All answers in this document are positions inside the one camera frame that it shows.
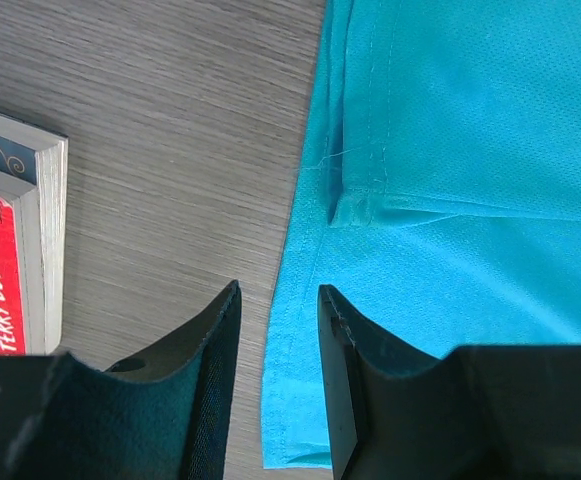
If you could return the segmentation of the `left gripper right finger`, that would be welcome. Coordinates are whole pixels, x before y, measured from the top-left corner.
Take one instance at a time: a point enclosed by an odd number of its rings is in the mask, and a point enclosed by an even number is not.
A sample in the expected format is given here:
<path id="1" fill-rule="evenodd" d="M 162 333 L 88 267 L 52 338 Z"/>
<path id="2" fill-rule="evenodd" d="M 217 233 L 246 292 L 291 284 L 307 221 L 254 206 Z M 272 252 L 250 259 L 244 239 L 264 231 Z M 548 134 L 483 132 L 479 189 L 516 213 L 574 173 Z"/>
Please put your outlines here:
<path id="1" fill-rule="evenodd" d="M 581 479 L 581 346 L 467 345 L 436 359 L 318 293 L 337 479 Z"/>

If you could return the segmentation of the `blue t shirt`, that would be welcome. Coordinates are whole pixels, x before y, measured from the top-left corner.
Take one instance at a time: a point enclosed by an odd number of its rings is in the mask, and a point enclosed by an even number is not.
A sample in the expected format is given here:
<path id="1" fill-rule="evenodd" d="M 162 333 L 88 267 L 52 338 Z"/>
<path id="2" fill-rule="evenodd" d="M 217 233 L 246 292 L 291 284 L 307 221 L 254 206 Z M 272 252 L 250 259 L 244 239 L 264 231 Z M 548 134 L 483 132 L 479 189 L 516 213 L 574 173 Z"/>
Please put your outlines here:
<path id="1" fill-rule="evenodd" d="M 262 377 L 327 468 L 318 289 L 436 357 L 581 344 L 581 1 L 330 1 Z"/>

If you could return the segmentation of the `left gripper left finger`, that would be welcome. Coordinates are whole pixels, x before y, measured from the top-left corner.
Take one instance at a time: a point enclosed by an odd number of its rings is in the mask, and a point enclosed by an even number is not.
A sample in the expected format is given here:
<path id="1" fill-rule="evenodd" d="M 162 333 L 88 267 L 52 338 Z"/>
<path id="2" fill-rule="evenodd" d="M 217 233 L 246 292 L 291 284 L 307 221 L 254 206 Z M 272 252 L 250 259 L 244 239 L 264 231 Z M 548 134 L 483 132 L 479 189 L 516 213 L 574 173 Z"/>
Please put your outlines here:
<path id="1" fill-rule="evenodd" d="M 242 314 L 237 282 L 100 371 L 70 353 L 0 357 L 0 479 L 219 479 Z"/>

